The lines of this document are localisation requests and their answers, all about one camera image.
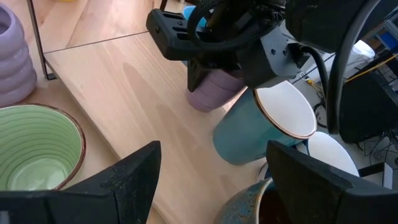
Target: brown bowl rim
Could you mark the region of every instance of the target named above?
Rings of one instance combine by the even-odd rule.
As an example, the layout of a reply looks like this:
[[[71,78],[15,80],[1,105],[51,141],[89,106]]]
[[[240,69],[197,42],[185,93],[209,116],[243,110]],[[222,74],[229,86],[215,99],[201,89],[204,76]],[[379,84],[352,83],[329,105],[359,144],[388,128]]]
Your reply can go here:
[[[39,106],[39,107],[55,110],[56,112],[59,112],[62,115],[66,116],[75,125],[75,127],[79,131],[79,135],[80,135],[80,139],[81,139],[81,147],[80,147],[81,150],[80,150],[79,160],[77,161],[76,165],[74,166],[72,172],[68,175],[68,177],[65,178],[65,180],[63,180],[60,184],[58,184],[56,187],[53,188],[53,190],[61,190],[64,186],[66,186],[67,183],[69,183],[69,181],[72,180],[72,178],[74,178],[76,176],[77,172],[81,168],[81,165],[83,165],[83,161],[86,157],[86,137],[83,132],[83,129],[81,128],[79,122],[74,117],[72,117],[70,114],[68,114],[64,110],[61,110],[60,108],[56,108],[56,107],[50,106],[50,105],[44,105],[41,103],[19,103],[19,104],[0,107],[0,110],[15,107],[15,106]]]

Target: blue mug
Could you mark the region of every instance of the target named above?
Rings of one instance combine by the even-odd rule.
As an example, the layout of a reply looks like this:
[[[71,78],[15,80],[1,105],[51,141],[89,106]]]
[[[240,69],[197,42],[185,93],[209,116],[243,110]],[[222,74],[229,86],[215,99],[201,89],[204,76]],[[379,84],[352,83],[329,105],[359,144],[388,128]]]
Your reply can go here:
[[[214,224],[290,223],[272,179],[244,189],[228,200]]]
[[[191,16],[193,10],[195,9],[196,6],[185,6],[182,14],[184,16],[184,18],[186,20],[189,19],[189,17]],[[205,18],[201,18],[198,24],[198,27],[206,27],[206,19]],[[184,65],[188,66],[188,62],[187,61],[182,61],[182,63],[184,63]]]
[[[213,132],[217,153],[234,165],[266,156],[267,143],[296,145],[317,130],[312,107],[288,81],[271,88],[247,89]]]

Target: green bowl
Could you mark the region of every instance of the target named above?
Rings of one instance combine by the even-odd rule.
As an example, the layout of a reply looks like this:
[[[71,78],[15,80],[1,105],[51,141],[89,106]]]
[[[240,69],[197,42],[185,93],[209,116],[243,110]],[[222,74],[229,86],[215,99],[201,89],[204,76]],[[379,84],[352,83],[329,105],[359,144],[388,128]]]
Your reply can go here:
[[[61,189],[85,154],[83,132],[66,112],[44,105],[0,109],[0,190]]]

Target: light wood surface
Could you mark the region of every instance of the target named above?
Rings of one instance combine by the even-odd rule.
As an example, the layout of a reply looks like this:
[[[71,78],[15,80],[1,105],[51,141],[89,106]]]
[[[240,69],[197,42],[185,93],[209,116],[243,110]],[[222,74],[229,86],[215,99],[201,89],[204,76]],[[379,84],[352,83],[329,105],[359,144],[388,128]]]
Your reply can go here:
[[[73,116],[83,129],[86,137],[86,157],[79,172],[66,187],[97,174],[119,160],[111,146],[85,116],[60,80],[47,81],[44,76],[38,76],[37,88],[21,103],[41,103],[60,108]],[[164,224],[165,222],[156,210],[151,209],[147,223]]]
[[[148,33],[46,57],[120,158],[161,141],[154,205],[167,223],[212,223],[225,201],[255,183],[263,161],[222,160],[212,130],[225,108],[194,110],[184,97],[186,67],[164,59]]]
[[[21,103],[41,103],[45,105],[60,108],[72,115],[81,125],[86,136],[87,151],[85,161],[77,175],[68,185],[73,185],[84,180],[99,171],[113,165],[119,158],[115,155],[113,149],[103,136],[98,132],[90,119],[76,103],[75,99],[70,95],[67,88],[60,80],[48,81],[42,75],[42,68],[39,60],[39,53],[35,43],[32,23],[27,8],[26,0],[0,0],[0,3],[10,7],[17,17],[21,20],[25,30],[25,39],[29,44],[30,56],[32,57],[35,70],[37,72],[37,88]],[[53,0],[34,0],[39,23],[43,23],[47,14],[53,9],[55,1]],[[151,209],[148,224],[164,224],[159,213]]]
[[[44,52],[113,39],[146,31],[146,18],[161,0],[33,0]],[[0,0],[25,27],[28,43],[34,40],[26,0]],[[181,12],[184,3],[169,0],[166,10]]]

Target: lavender vase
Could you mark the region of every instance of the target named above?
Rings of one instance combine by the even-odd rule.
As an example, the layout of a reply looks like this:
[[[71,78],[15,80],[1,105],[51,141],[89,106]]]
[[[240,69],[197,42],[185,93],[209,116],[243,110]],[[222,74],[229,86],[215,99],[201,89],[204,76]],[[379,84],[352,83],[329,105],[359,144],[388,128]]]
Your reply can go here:
[[[23,100],[32,93],[36,81],[22,24],[0,4],[0,106]]]
[[[242,79],[235,78],[223,70],[214,70],[193,93],[186,90],[185,96],[196,110],[210,112],[226,104],[243,88]]]

